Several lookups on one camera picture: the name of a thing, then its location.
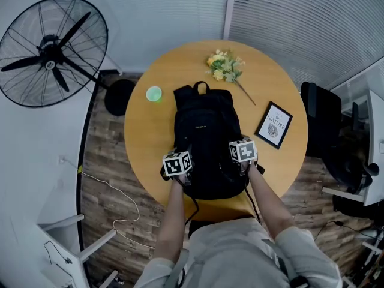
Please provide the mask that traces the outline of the black framed picture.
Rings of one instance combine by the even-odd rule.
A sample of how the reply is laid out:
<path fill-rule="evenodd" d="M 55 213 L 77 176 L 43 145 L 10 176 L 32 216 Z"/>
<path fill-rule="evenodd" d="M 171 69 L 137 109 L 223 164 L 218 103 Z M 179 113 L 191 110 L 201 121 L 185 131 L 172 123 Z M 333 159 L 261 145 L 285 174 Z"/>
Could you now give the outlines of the black framed picture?
<path fill-rule="evenodd" d="M 290 113 L 270 101 L 254 134 L 274 148 L 280 149 L 292 119 Z"/>

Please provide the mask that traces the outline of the green cup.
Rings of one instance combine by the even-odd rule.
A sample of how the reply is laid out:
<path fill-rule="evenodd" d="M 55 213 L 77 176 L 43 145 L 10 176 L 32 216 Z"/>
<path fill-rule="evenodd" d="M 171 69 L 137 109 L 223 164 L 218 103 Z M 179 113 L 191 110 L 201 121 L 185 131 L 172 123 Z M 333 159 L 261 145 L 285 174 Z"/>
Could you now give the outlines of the green cup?
<path fill-rule="evenodd" d="M 146 99 L 150 102 L 159 103 L 162 98 L 162 90 L 158 86 L 151 86 L 146 91 Z"/>

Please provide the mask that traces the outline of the black standing fan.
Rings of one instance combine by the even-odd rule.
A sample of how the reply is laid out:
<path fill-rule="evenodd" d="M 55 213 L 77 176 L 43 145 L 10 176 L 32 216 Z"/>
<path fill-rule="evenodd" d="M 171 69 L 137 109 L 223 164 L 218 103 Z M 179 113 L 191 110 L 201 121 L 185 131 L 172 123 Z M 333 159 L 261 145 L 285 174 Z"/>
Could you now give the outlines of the black standing fan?
<path fill-rule="evenodd" d="M 108 40 L 106 21 L 94 4 L 38 1 L 12 21 L 0 40 L 0 92 L 19 106 L 43 108 L 94 82 L 106 91 L 107 111 L 122 116 L 134 83 L 102 82 Z"/>

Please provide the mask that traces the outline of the person's right forearm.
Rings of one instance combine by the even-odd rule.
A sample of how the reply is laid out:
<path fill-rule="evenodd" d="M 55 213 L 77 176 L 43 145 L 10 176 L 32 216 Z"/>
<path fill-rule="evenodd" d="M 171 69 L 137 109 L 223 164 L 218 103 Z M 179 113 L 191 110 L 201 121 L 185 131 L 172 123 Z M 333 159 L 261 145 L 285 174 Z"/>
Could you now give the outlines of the person's right forearm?
<path fill-rule="evenodd" d="M 253 162 L 249 165 L 248 177 L 261 216 L 271 237 L 275 239 L 279 233 L 294 226 L 293 216 L 266 183 Z"/>

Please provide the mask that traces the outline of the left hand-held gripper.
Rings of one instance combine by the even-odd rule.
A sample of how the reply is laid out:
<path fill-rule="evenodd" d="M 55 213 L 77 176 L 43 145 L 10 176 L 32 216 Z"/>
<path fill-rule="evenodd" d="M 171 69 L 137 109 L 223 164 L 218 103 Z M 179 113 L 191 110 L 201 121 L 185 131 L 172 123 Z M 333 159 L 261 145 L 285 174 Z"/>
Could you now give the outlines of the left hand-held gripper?
<path fill-rule="evenodd" d="M 163 156 L 163 166 L 161 168 L 161 177 L 168 181 L 181 175 L 185 176 L 183 184 L 191 185 L 191 172 L 193 164 L 188 151 L 172 151 Z"/>

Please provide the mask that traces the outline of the person's left forearm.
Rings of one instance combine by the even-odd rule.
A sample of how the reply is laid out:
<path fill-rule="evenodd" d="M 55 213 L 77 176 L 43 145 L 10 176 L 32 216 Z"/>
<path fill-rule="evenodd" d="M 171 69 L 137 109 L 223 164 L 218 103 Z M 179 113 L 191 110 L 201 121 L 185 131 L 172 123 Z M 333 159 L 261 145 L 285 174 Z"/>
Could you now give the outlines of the person's left forearm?
<path fill-rule="evenodd" d="M 157 235 L 154 258 L 162 258 L 176 263 L 183 246 L 185 233 L 184 191 L 179 183 L 185 182 L 185 175 L 177 176 L 170 188 L 168 205 Z"/>

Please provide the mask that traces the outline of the round wooden table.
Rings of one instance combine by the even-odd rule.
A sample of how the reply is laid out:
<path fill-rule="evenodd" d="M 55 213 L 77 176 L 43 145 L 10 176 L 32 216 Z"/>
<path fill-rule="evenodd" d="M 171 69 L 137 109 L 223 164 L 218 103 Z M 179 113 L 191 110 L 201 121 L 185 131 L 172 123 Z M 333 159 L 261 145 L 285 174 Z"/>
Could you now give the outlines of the round wooden table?
<path fill-rule="evenodd" d="M 216 81 L 207 73 L 207 57 L 220 50 L 231 50 L 245 61 L 239 83 L 254 100 L 234 84 Z M 163 205 L 168 203 L 172 179 L 162 179 L 163 156 L 174 150 L 176 101 L 174 90 L 199 84 L 228 90 L 239 119 L 243 136 L 256 144 L 257 164 L 276 195 L 283 195 L 296 179 L 307 150 L 308 122 L 304 104 L 289 75 L 270 57 L 242 43 L 229 40 L 203 40 L 177 47 L 159 57 L 142 75 L 134 88 L 125 114 L 125 147 L 131 167 L 145 190 Z M 162 90 L 159 103 L 146 99 L 151 86 Z M 280 149 L 257 137 L 258 127 L 272 101 L 293 116 Z M 192 199 L 184 192 L 184 212 L 196 221 L 223 222 L 252 217 L 256 207 L 251 187 L 232 198 L 219 200 Z"/>

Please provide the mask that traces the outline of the person's grey shirt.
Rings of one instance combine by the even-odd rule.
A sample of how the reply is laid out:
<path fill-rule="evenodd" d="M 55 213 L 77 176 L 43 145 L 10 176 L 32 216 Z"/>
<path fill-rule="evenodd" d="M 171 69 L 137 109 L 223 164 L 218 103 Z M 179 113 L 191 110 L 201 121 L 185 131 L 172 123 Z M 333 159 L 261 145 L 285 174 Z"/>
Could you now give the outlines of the person's grey shirt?
<path fill-rule="evenodd" d="M 154 258 L 134 288 L 291 288 L 294 279 L 308 288 L 342 288 L 338 266 L 311 233 L 289 227 L 271 239 L 254 218 L 197 229 L 183 267 Z"/>

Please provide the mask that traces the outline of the person's black trousers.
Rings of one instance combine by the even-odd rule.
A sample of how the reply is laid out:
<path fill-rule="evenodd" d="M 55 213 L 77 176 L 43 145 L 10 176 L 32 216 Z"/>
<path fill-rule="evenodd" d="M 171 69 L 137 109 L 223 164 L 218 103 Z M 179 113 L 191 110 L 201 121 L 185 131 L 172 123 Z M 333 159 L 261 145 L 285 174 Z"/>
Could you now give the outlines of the person's black trousers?
<path fill-rule="evenodd" d="M 212 224 L 215 224 L 215 222 L 191 220 L 189 225 L 188 238 L 191 238 L 192 234 L 198 229 Z"/>

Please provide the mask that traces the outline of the black office chair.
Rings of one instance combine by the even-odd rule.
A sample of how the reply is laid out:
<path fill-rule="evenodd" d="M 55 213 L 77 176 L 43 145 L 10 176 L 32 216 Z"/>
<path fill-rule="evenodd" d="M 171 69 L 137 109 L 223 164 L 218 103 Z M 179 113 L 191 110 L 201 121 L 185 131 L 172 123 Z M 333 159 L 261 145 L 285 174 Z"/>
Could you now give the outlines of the black office chair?
<path fill-rule="evenodd" d="M 380 169 L 368 162 L 369 135 L 359 121 L 358 105 L 353 103 L 351 117 L 345 116 L 339 96 L 309 82 L 301 85 L 301 98 L 308 122 L 306 155 L 322 159 L 348 192 L 358 194 L 369 187 Z"/>

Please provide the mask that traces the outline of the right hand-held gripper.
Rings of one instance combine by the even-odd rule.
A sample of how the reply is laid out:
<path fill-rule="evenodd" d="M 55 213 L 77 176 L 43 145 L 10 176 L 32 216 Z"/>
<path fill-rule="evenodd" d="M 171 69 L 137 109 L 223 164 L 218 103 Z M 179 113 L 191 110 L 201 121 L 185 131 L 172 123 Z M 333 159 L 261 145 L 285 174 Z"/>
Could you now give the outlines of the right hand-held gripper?
<path fill-rule="evenodd" d="M 249 166 L 257 163 L 258 154 L 255 142 L 248 136 L 244 136 L 241 140 L 229 143 L 229 151 L 232 161 L 238 164 L 241 176 L 247 174 Z"/>

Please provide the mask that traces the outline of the black backpack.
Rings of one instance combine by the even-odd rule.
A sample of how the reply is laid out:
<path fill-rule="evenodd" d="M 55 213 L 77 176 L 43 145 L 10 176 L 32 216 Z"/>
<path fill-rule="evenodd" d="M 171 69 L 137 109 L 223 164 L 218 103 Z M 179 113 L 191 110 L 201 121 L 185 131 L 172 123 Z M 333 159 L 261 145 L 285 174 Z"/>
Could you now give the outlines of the black backpack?
<path fill-rule="evenodd" d="M 241 140 L 239 119 L 228 90 L 206 88 L 199 84 L 174 90 L 176 114 L 174 151 L 188 151 L 192 160 L 191 185 L 184 192 L 192 199 L 229 199 L 248 185 L 247 174 L 240 175 L 232 161 L 229 143 Z"/>

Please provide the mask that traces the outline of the white desk with crossbars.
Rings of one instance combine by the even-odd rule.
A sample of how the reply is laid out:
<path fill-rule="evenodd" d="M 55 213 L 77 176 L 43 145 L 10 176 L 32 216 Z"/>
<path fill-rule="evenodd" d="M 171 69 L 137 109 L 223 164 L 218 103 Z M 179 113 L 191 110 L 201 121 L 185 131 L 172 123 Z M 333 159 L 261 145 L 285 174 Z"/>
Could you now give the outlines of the white desk with crossbars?
<path fill-rule="evenodd" d="M 117 234 L 112 229 L 90 246 L 77 250 L 75 243 L 66 241 L 60 233 L 71 226 L 76 227 L 84 218 L 84 215 L 79 214 L 55 223 L 37 224 L 39 231 L 46 237 L 43 247 L 49 258 L 49 265 L 41 273 L 54 288 L 92 288 L 86 275 L 85 263 Z"/>

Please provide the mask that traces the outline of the yellow flower bouquet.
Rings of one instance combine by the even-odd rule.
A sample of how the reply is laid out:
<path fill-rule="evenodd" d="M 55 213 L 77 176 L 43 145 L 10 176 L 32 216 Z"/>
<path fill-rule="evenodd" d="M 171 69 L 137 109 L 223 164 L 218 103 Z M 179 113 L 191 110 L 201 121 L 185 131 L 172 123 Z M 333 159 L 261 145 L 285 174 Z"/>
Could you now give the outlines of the yellow flower bouquet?
<path fill-rule="evenodd" d="M 245 66 L 245 61 L 240 57 L 234 57 L 231 50 L 217 49 L 210 54 L 206 59 L 206 64 L 209 67 L 207 71 L 216 81 L 225 81 L 234 83 L 254 104 L 254 100 L 248 92 L 239 83 L 239 77 L 242 76 L 242 68 Z"/>

